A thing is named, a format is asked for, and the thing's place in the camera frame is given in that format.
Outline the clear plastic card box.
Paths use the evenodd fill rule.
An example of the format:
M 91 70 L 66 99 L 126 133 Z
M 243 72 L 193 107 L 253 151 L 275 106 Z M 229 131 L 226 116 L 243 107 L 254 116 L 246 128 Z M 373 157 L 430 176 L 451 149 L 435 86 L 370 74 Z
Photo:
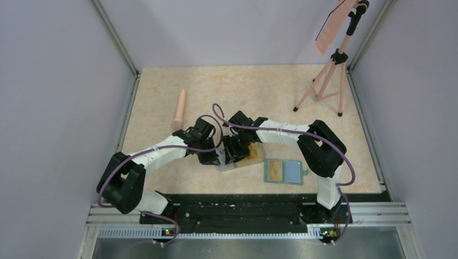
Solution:
M 242 167 L 247 167 L 251 165 L 256 165 L 259 163 L 263 163 L 265 161 L 265 157 L 263 160 L 260 160 L 260 159 L 259 160 L 257 159 L 247 160 L 247 157 L 245 157 L 243 159 L 239 159 L 238 161 L 234 160 L 232 162 L 226 162 L 225 160 L 226 155 L 225 155 L 225 151 L 223 148 L 216 150 L 216 154 L 218 155 L 218 161 L 219 161 L 218 168 L 221 172 L 225 172 L 225 171 L 229 171 L 229 170 L 233 170 L 237 168 L 242 168 Z

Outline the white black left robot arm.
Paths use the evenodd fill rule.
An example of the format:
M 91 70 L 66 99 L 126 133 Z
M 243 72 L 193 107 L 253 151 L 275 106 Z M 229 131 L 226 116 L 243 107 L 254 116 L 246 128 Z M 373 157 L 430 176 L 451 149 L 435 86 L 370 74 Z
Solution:
M 191 154 L 203 165 L 218 161 L 213 136 L 216 128 L 202 118 L 186 130 L 178 129 L 162 142 L 143 151 L 115 153 L 99 180 L 96 192 L 99 206 L 115 208 L 122 214 L 132 211 L 149 212 L 160 223 L 173 216 L 170 200 L 158 191 L 145 189 L 147 175 L 163 166 Z

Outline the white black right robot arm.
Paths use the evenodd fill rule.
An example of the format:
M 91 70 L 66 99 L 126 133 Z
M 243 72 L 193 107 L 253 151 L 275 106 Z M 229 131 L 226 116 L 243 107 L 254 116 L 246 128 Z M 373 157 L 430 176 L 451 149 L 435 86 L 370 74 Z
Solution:
M 315 120 L 309 125 L 294 125 L 265 117 L 253 120 L 238 111 L 228 121 L 224 120 L 223 126 L 234 128 L 236 142 L 245 146 L 260 142 L 299 149 L 309 171 L 317 176 L 318 218 L 332 222 L 338 216 L 341 167 L 349 160 L 346 146 L 325 122 Z

